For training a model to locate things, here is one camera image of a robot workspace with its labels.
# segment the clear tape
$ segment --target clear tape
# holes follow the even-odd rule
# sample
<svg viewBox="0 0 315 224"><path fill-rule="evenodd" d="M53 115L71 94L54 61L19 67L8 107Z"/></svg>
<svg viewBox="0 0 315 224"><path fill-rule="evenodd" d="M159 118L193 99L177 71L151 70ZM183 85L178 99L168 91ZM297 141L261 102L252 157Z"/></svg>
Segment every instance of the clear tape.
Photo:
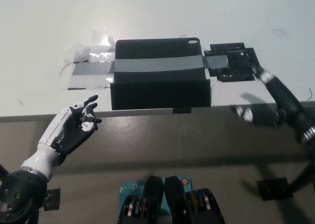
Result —
<svg viewBox="0 0 315 224"><path fill-rule="evenodd" d="M68 88L109 88L114 78L114 60L113 37L108 35L107 29L94 30L90 44L77 43L64 58L62 71L74 64Z"/></svg>

